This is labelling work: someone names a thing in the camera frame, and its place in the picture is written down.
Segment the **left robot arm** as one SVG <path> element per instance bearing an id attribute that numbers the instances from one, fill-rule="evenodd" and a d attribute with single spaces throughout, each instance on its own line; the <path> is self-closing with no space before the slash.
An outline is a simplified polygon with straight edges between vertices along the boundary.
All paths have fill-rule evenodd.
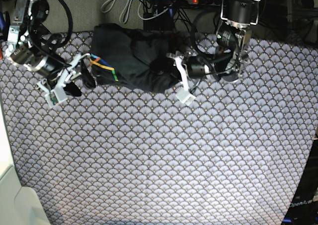
<path id="1" fill-rule="evenodd" d="M 214 54 L 202 52 L 195 41 L 195 31 L 199 20 L 209 13 L 199 13 L 193 21 L 190 41 L 196 56 L 187 56 L 179 51 L 167 54 L 174 60 L 174 65 L 181 76 L 182 89 L 176 94 L 177 99 L 190 105 L 194 91 L 199 86 L 189 85 L 189 79 L 202 81 L 212 76 L 216 81 L 237 82 L 243 76 L 247 63 L 247 47 L 251 39 L 252 25 L 258 24 L 259 3 L 261 0 L 222 0 L 220 19 L 216 29 L 217 47 Z"/>

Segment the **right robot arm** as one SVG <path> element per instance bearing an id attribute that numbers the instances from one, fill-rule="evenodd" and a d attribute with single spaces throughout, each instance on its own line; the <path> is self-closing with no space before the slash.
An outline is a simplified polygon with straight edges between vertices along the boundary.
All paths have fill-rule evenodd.
<path id="1" fill-rule="evenodd" d="M 96 83 L 84 58 L 89 54 L 77 54 L 68 63 L 56 53 L 71 39 L 73 17 L 64 0 L 58 0 L 66 12 L 68 32 L 66 37 L 55 33 L 48 39 L 43 25 L 50 12 L 48 0 L 17 0 L 13 21 L 8 29 L 6 54 L 11 63 L 25 67 L 28 71 L 41 75 L 37 87 L 44 92 L 49 106 L 67 100 L 68 96 L 80 97 L 81 90 L 75 81 L 82 80 L 87 89 L 94 89 Z"/>

